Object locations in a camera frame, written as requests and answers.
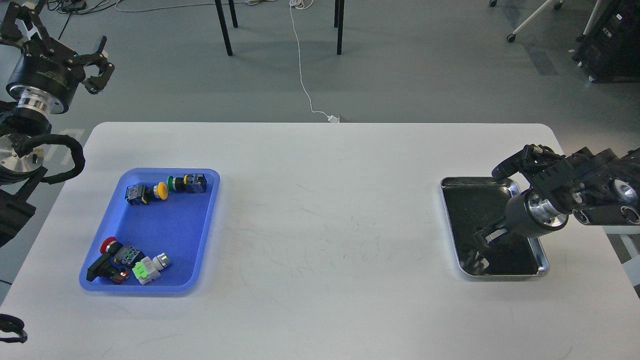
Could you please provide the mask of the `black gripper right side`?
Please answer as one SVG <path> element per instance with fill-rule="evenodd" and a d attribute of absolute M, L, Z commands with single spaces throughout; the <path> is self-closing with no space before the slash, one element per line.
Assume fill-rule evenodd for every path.
<path fill-rule="evenodd" d="M 529 210 L 530 193 L 510 198 L 505 206 L 505 218 L 498 218 L 486 227 L 473 231 L 472 239 L 478 251 L 494 251 L 508 235 L 528 239 L 546 235 L 546 229 Z"/>

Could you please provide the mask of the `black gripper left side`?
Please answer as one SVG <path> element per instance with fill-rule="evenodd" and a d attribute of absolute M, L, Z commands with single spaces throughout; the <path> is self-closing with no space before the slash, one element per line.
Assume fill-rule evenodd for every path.
<path fill-rule="evenodd" d="M 102 36 L 91 54 L 55 51 L 51 54 L 51 37 L 41 21 L 41 12 L 47 3 L 11 1 L 1 20 L 1 44 L 21 50 L 20 58 L 6 85 L 7 93 L 19 100 L 26 89 L 38 89 L 53 98 L 53 114 L 69 111 L 80 80 L 76 78 L 66 59 L 75 57 L 75 64 L 82 68 L 94 66 L 97 75 L 82 80 L 85 89 L 96 95 L 106 88 L 115 66 L 109 62 L 105 47 L 107 36 Z M 40 53 L 29 54 L 38 50 Z"/>

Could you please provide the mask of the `black robot arm right side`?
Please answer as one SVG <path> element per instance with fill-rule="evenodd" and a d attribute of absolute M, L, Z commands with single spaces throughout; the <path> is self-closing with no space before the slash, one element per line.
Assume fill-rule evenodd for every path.
<path fill-rule="evenodd" d="M 473 238 L 483 249 L 518 235 L 528 239 L 564 228 L 573 215 L 590 226 L 637 226 L 639 224 L 639 150 L 624 157 L 606 149 L 588 148 L 560 155 L 544 145 L 525 145 L 496 166 L 494 180 L 520 173 L 529 188 L 510 198 L 505 214 Z"/>

